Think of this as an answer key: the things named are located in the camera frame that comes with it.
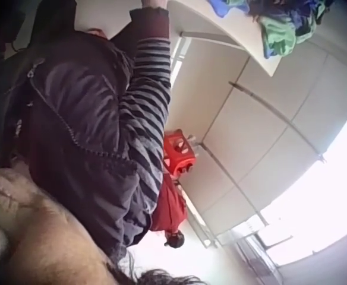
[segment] red clothing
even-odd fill
[[[157,206],[152,214],[152,232],[164,230],[176,233],[179,225],[187,218],[185,199],[178,192],[169,174],[164,174]]]

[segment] hair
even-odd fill
[[[119,285],[207,285],[195,276],[172,277],[164,270],[149,270],[141,276],[127,276],[120,268],[108,267]]]
[[[185,238],[182,232],[178,231],[177,234],[167,238],[165,245],[170,246],[171,248],[180,248],[183,246]]]

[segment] striped sleeve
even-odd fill
[[[139,41],[134,77],[119,103],[120,127],[128,134],[128,156],[136,162],[148,210],[156,206],[162,183],[163,136],[171,99],[170,41]]]

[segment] ceiling panel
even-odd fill
[[[318,159],[311,147],[287,129],[262,161],[239,183],[261,210],[287,190]]]
[[[293,122],[323,153],[346,120],[347,67],[328,56],[320,79]]]
[[[247,59],[244,51],[193,40],[172,88],[166,129],[202,141]]]
[[[212,233],[218,235],[237,226],[253,214],[253,207],[243,194],[233,187],[202,216]]]
[[[201,147],[193,170],[182,175],[180,183],[200,214],[233,187],[231,180]]]
[[[305,42],[280,61],[273,77],[250,59],[238,83],[292,119],[317,81],[326,57],[322,49]]]
[[[204,143],[238,182],[285,128],[271,111],[234,89]]]

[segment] window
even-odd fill
[[[264,224],[258,215],[253,215],[247,221],[239,224],[232,229],[233,234],[237,238],[244,238],[246,236],[252,235],[264,228]]]
[[[172,73],[171,73],[171,86],[174,86],[175,84],[175,81],[176,81],[176,78],[178,77],[179,75],[179,71],[180,71],[180,68],[181,68],[181,65],[183,64],[183,62],[181,60],[178,60],[172,70]]]
[[[261,211],[257,237],[277,265],[318,252],[347,235],[347,123],[328,150]]]

